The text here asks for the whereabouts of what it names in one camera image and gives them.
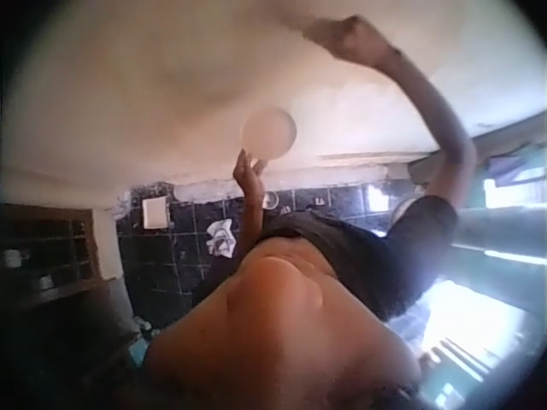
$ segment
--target shirtless man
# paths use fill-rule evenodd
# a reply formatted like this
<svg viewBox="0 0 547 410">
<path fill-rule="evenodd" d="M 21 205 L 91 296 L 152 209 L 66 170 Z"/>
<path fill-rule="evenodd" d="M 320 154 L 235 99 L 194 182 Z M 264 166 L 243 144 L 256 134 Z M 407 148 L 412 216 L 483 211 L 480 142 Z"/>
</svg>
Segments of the shirtless man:
<svg viewBox="0 0 547 410">
<path fill-rule="evenodd" d="M 434 86 L 364 19 L 318 20 L 305 37 L 397 83 L 444 159 L 426 195 L 377 237 L 314 212 L 262 227 L 265 164 L 252 167 L 242 152 L 233 172 L 244 193 L 233 272 L 209 275 L 210 294 L 196 293 L 195 308 L 152 341 L 144 362 L 155 381 L 184 392 L 189 408 L 353 408 L 378 388 L 420 378 L 417 360 L 383 322 L 432 285 L 475 148 Z"/>
</svg>

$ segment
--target hand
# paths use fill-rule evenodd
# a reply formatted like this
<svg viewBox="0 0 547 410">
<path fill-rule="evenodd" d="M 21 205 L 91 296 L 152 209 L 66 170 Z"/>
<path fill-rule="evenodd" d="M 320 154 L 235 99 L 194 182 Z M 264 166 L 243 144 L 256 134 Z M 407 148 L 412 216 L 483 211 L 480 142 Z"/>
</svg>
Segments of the hand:
<svg viewBox="0 0 547 410">
<path fill-rule="evenodd" d="M 303 36 L 340 60 L 371 68 L 379 68 L 394 52 L 385 37 L 358 15 L 345 20 L 317 19 Z"/>
<path fill-rule="evenodd" d="M 250 165 L 251 162 L 252 156 L 247 154 L 244 149 L 241 149 L 236 166 L 233 169 L 233 178 L 243 191 L 246 203 L 262 207 L 266 191 L 260 176 L 268 162 L 258 160 L 253 166 Z"/>
</svg>

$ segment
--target white ceiling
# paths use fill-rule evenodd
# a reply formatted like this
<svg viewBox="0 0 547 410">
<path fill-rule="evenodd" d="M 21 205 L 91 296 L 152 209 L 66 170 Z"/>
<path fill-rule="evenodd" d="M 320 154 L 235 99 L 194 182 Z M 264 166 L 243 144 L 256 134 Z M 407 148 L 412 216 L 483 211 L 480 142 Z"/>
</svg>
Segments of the white ceiling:
<svg viewBox="0 0 547 410">
<path fill-rule="evenodd" d="M 272 19 L 265 4 L 73 2 L 18 78 L 5 116 L 4 166 L 108 187 L 224 179 L 241 123 L 265 104 L 286 108 L 298 127 L 293 150 L 273 169 L 408 161 L 436 149 L 390 81 L 334 61 Z M 298 7 L 367 15 L 474 136 L 545 109 L 543 45 L 506 2 L 302 0 Z"/>
</svg>

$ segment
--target towel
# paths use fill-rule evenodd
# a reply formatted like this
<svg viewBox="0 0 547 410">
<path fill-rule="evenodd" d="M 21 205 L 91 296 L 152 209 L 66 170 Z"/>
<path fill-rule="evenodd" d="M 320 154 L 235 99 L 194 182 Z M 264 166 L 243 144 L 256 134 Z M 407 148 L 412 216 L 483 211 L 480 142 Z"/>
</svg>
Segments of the towel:
<svg viewBox="0 0 547 410">
<path fill-rule="evenodd" d="M 217 220 L 209 225 L 207 233 L 212 237 L 207 241 L 210 255 L 224 256 L 232 259 L 233 250 L 236 247 L 236 238 L 233 237 L 230 228 L 232 220 Z"/>
</svg>

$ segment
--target man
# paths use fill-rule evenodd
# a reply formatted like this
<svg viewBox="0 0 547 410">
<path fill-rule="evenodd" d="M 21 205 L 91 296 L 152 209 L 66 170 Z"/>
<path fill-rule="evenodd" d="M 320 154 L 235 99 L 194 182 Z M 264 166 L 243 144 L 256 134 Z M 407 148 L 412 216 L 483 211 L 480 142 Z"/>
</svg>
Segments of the man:
<svg viewBox="0 0 547 410">
<path fill-rule="evenodd" d="M 235 272 L 222 280 L 212 272 L 218 287 L 197 296 L 145 360 L 195 408 L 353 408 L 420 378 L 417 360 L 382 322 L 435 279 L 473 177 L 474 146 L 427 78 L 364 19 L 318 20 L 304 35 L 395 81 L 444 159 L 426 195 L 380 238 L 312 212 L 263 228 L 265 163 L 252 167 L 242 151 L 233 172 L 244 192 Z"/>
</svg>

